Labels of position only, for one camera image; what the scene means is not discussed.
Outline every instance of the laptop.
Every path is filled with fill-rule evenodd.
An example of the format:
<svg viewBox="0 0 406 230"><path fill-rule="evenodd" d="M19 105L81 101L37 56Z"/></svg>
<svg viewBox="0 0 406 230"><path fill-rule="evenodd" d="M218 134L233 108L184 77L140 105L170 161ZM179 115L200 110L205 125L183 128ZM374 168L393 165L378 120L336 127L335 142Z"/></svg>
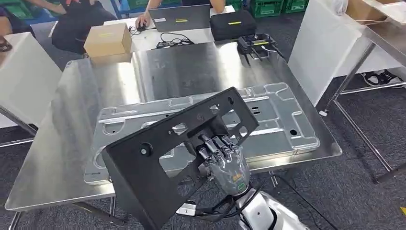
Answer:
<svg viewBox="0 0 406 230"><path fill-rule="evenodd" d="M158 32L194 30L210 27L210 5L150 9Z"/></svg>

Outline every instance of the black plastic panel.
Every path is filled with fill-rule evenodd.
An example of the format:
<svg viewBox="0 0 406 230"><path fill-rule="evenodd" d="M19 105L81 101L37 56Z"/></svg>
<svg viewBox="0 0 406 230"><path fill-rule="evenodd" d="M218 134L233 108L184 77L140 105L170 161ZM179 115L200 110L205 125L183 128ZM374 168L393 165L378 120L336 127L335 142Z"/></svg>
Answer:
<svg viewBox="0 0 406 230"><path fill-rule="evenodd" d="M228 130L221 117L230 110L236 112L241 122ZM181 123L187 131L178 135L172 128ZM161 228L206 180L198 170L203 163L195 151L203 144L198 136L235 135L240 145L257 126L255 117L232 87L108 145L102 156L120 206L146 229ZM243 136L241 128L246 130ZM181 143L196 158L169 178L159 158ZM177 186L187 176L193 180L194 187L181 196Z"/></svg>

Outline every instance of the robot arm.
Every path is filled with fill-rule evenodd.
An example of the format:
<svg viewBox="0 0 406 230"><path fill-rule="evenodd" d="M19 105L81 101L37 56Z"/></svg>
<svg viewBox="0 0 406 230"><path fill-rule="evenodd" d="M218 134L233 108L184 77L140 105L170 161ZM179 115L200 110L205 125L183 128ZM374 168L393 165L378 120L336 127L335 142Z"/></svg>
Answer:
<svg viewBox="0 0 406 230"><path fill-rule="evenodd" d="M239 215L239 225L245 230L305 230L297 215L275 200L269 194L261 191L262 185L255 189L249 187L250 171L242 147L235 145L228 136L208 138L201 135L204 144L198 149L205 159L205 166L215 177L221 188L229 194L229 208L236 207L234 213L224 215L214 214L215 208L198 209L196 205L186 203L177 210L177 214L194 216L200 219L216 222L222 218Z"/></svg>

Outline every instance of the yellow label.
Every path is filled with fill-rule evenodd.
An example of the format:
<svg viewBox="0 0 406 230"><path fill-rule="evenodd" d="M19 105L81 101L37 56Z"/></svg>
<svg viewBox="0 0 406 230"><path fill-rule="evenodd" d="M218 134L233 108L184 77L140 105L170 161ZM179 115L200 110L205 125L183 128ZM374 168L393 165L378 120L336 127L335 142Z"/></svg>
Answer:
<svg viewBox="0 0 406 230"><path fill-rule="evenodd" d="M241 24L241 22L228 23L229 25Z"/></svg>
<svg viewBox="0 0 406 230"><path fill-rule="evenodd" d="M187 22L188 20L186 19L186 18L179 18L179 19L175 19L175 22L176 23L185 23L185 22Z"/></svg>
<svg viewBox="0 0 406 230"><path fill-rule="evenodd" d="M108 37L113 35L113 33L104 33L104 34L99 34L99 37Z"/></svg>
<svg viewBox="0 0 406 230"><path fill-rule="evenodd" d="M235 176L233 176L232 177L232 179L233 179L233 182L236 182L238 179L240 179L242 177L242 175L241 174L237 174L237 175L235 175Z"/></svg>
<svg viewBox="0 0 406 230"><path fill-rule="evenodd" d="M269 44L269 42L258 42L258 43L254 42L254 46L266 45L266 44Z"/></svg>

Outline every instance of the aluminum tray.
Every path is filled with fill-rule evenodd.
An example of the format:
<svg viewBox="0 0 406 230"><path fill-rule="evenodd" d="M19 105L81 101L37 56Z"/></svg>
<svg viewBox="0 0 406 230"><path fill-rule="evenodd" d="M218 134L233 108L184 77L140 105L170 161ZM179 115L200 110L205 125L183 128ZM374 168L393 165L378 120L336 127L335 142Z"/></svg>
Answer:
<svg viewBox="0 0 406 230"><path fill-rule="evenodd" d="M276 154L286 156L309 152L320 145L312 126L287 84L267 84L238 91L259 122L259 127L242 145L248 164L275 158ZM100 154L105 146L213 94L216 93L102 109L97 119L91 154L85 168L85 182L88 184L110 182ZM223 120L228 128L239 123L234 111L223 116ZM175 127L175 132L181 133L182 129ZM162 156L160 163L168 175L174 175L192 160L194 156L181 144Z"/></svg>

